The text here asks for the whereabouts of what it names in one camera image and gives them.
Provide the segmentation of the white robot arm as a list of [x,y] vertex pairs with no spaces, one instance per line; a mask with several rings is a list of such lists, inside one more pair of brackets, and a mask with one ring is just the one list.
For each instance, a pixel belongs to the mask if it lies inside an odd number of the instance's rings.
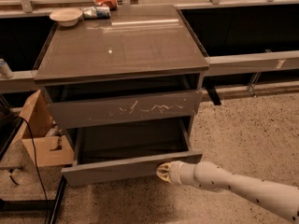
[[264,179],[230,173],[220,166],[202,161],[190,164],[171,161],[156,170],[163,181],[197,189],[226,189],[291,222],[299,224],[299,188]]

